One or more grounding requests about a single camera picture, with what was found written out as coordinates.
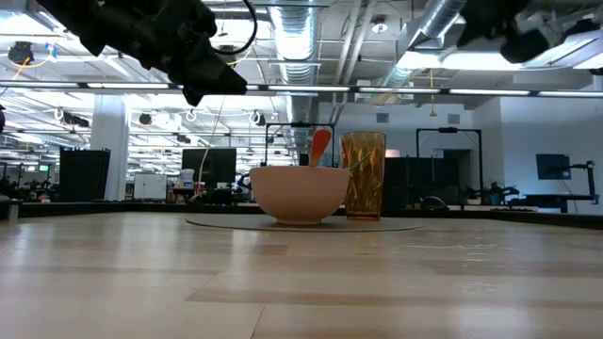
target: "desk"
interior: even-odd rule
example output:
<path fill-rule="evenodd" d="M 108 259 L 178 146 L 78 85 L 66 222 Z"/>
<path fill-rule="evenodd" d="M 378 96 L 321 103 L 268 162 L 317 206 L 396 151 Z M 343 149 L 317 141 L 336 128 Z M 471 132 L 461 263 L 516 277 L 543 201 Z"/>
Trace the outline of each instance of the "desk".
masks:
<path fill-rule="evenodd" d="M 594 199 L 591 195 L 580 194 L 527 194 L 526 204 L 540 208 L 559 208 L 562 213 L 567 213 L 567 202 L 588 202 Z"/>

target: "round placemat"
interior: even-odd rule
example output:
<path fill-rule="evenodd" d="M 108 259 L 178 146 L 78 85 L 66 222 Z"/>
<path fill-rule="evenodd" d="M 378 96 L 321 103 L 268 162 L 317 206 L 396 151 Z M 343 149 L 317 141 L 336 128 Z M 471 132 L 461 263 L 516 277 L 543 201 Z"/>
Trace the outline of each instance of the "round placemat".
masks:
<path fill-rule="evenodd" d="M 231 230 L 280 232 L 394 232 L 409 231 L 427 226 L 427 222 L 409 218 L 381 218 L 379 221 L 348 220 L 328 217 L 318 225 L 279 224 L 267 215 L 202 214 L 187 218 L 193 225 Z"/>

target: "column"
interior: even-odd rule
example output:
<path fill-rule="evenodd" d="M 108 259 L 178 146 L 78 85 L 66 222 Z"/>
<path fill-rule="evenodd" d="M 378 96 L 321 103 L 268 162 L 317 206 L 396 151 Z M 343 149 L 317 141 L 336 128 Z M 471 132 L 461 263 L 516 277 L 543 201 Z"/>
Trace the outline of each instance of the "column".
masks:
<path fill-rule="evenodd" d="M 130 111 L 124 95 L 96 95 L 92 116 L 91 150 L 111 150 L 105 200 L 125 199 Z"/>

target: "cable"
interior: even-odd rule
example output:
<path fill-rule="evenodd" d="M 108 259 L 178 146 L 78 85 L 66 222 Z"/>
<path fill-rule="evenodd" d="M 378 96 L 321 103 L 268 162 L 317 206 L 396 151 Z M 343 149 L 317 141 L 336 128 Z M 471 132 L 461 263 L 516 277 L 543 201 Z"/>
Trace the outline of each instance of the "cable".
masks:
<path fill-rule="evenodd" d="M 25 60 L 25 63 L 23 65 L 19 65 L 17 63 L 12 62 L 12 61 L 10 61 L 10 63 L 13 64 L 13 65 L 15 65 L 15 66 L 18 66 L 18 67 L 30 69 L 30 68 L 36 68 L 36 67 L 39 67 L 39 66 L 45 64 L 52 57 L 53 57 L 53 50 L 52 49 L 48 49 L 48 57 L 43 62 L 41 62 L 39 64 L 36 64 L 36 65 L 27 65 L 27 62 L 29 62 L 29 57 Z"/>
<path fill-rule="evenodd" d="M 248 48 L 248 49 L 247 49 L 247 53 L 245 54 L 245 56 L 244 56 L 244 57 L 240 58 L 239 60 L 235 60 L 235 61 L 233 61 L 233 62 L 229 62 L 229 63 L 227 63 L 227 65 L 228 65 L 228 66 L 234 66 L 234 65 L 236 65 L 237 63 L 239 63 L 239 62 L 241 62 L 241 61 L 243 61 L 243 60 L 247 59 L 247 57 L 249 56 L 249 53 L 250 53 L 251 51 L 252 51 L 252 48 Z"/>
<path fill-rule="evenodd" d="M 220 111 L 218 112 L 218 116 L 216 117 L 216 121 L 214 122 L 214 128 L 211 132 L 211 136 L 209 136 L 209 141 L 207 141 L 207 150 L 204 153 L 204 158 L 201 160 L 201 166 L 199 167 L 199 190 L 195 194 L 196 196 L 199 196 L 200 192 L 201 192 L 201 182 L 202 182 L 201 178 L 204 173 L 205 159 L 207 158 L 207 154 L 209 153 L 209 149 L 211 148 L 211 140 L 214 138 L 214 135 L 216 134 L 216 128 L 218 127 L 218 122 L 220 121 L 220 115 L 222 113 L 222 108 L 224 107 L 224 101 L 226 101 L 225 96 L 222 97 L 222 104 L 220 105 Z"/>
<path fill-rule="evenodd" d="M 243 0 L 243 2 L 245 3 L 245 6 L 247 7 L 247 9 L 249 10 L 250 14 L 252 15 L 252 19 L 253 19 L 253 32 L 252 35 L 249 37 L 249 40 L 247 40 L 247 42 L 245 42 L 245 44 L 243 45 L 243 47 L 235 50 L 235 51 L 229 51 L 229 52 L 224 52 L 221 50 L 218 50 L 216 48 L 214 48 L 214 52 L 216 52 L 217 54 L 223 55 L 223 56 L 235 56 L 239 53 L 244 52 L 245 50 L 247 50 L 253 43 L 253 41 L 255 40 L 255 35 L 257 34 L 257 16 L 255 15 L 255 9 L 253 9 L 252 4 L 249 2 L 249 0 Z"/>
<path fill-rule="evenodd" d="M 15 76 L 12 77 L 12 80 L 17 80 L 17 78 L 19 77 L 19 74 L 21 74 L 21 72 L 23 71 L 23 68 L 25 68 L 25 65 L 27 64 L 27 62 L 29 62 L 29 56 L 24 61 L 23 65 L 19 66 L 19 71 L 17 71 L 17 73 L 15 74 Z"/>
<path fill-rule="evenodd" d="M 564 180 L 560 180 L 560 182 L 562 182 L 562 184 L 565 185 L 565 188 L 567 188 L 567 191 L 569 192 L 569 194 L 573 196 L 574 193 L 572 193 L 572 190 L 569 188 L 567 183 Z M 578 210 L 578 204 L 576 203 L 576 201 L 573 200 L 572 202 L 574 202 L 574 208 L 576 208 L 576 214 L 580 213 L 580 211 Z"/>

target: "fluorescent light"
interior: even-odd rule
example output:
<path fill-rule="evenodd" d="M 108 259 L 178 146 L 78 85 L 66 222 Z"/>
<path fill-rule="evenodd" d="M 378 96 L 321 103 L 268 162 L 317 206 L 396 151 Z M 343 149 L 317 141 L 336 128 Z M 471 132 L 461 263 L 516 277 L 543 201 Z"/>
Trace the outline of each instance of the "fluorescent light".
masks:
<path fill-rule="evenodd" d="M 77 83 L 71 82 L 43 82 L 43 81 L 0 81 L 0 87 L 8 88 L 79 88 Z"/>
<path fill-rule="evenodd" d="M 535 59 L 523 64 L 524 67 L 549 67 L 550 65 L 569 57 L 580 48 L 593 42 L 595 39 L 567 41 L 559 46 L 549 49 L 548 51 L 537 56 Z"/>
<path fill-rule="evenodd" d="M 603 68 L 603 53 L 591 57 L 574 68 L 578 70 L 598 70 Z"/>
<path fill-rule="evenodd" d="M 451 89 L 450 94 L 463 95 L 530 95 L 529 90 L 504 90 L 504 89 Z"/>
<path fill-rule="evenodd" d="M 512 64 L 499 53 L 459 52 L 447 56 L 440 68 L 469 71 L 517 71 L 521 64 Z"/>
<path fill-rule="evenodd" d="M 92 89 L 169 89 L 168 84 L 155 83 L 88 83 Z"/>
<path fill-rule="evenodd" d="M 409 51 L 404 53 L 396 66 L 402 69 L 417 70 L 440 68 L 442 64 L 437 55 Z"/>
<path fill-rule="evenodd" d="M 579 91 L 579 90 L 543 90 L 539 94 L 542 97 L 565 97 L 565 98 L 603 98 L 603 91 Z"/>
<path fill-rule="evenodd" d="M 347 92 L 350 91 L 349 86 L 291 86 L 291 85 L 272 85 L 268 86 L 268 90 L 282 91 L 321 91 L 321 92 Z"/>
<path fill-rule="evenodd" d="M 23 165 L 26 165 L 26 166 L 37 166 L 38 162 L 37 161 L 24 161 L 24 162 L 21 162 L 21 161 L 11 161 L 8 164 L 9 165 L 21 165 L 21 164 L 23 164 Z"/>
<path fill-rule="evenodd" d="M 358 91 L 364 93 L 406 93 L 406 94 L 437 94 L 440 89 L 391 89 L 391 88 L 359 88 Z"/>

